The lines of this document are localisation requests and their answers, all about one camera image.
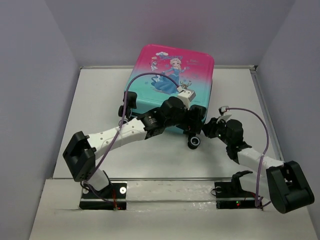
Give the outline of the pink teal kids suitcase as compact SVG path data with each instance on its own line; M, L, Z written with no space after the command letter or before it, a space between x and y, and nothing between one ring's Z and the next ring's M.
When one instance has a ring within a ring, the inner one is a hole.
M121 105L118 116L126 120L160 107L169 97L178 95L177 87L193 93L190 108L195 117L205 122L209 108L214 58L203 52L157 44L145 45L133 67L125 90L126 106Z

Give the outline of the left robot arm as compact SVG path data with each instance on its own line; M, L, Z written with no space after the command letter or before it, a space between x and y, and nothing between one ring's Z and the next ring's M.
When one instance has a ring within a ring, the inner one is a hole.
M87 185L97 196L104 198L110 194L112 184L97 159L124 145L160 135L170 127L177 127L191 136L199 134L204 115L203 107L186 107L181 99L172 96L160 107L112 129L88 135L82 131L74 133L62 157L75 182Z

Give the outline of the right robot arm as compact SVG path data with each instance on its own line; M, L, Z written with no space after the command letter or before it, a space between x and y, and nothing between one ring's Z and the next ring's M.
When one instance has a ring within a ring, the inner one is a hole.
M257 198L268 199L282 214L314 203L314 193L301 166L295 161L283 162L254 150L244 140L240 121L212 118L202 131L210 139L220 139L226 145L228 157L248 168L233 174L227 186L219 188L220 193L235 197L251 192Z

